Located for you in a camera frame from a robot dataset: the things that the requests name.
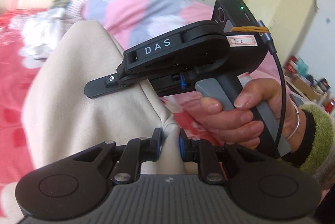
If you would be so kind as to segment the green sleeved forearm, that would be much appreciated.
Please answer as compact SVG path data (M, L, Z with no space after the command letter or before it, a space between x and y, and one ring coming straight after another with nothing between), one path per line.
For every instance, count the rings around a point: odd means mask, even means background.
M300 147L282 160L311 174L329 189L334 185L334 118L319 106L304 104L300 109L306 116L306 128Z

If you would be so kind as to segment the person's right hand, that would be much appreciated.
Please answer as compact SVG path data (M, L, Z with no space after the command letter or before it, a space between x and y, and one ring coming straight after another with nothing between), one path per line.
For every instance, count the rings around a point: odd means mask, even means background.
M254 79L246 84L234 102L235 109L227 111L216 99L202 97L200 106L204 112L205 126L220 142L239 143L254 149L260 144L264 125L255 121L251 108L267 101L274 116L281 116L281 86L272 78ZM285 122L282 134L294 153L300 147L306 128L306 117L290 98L286 101Z

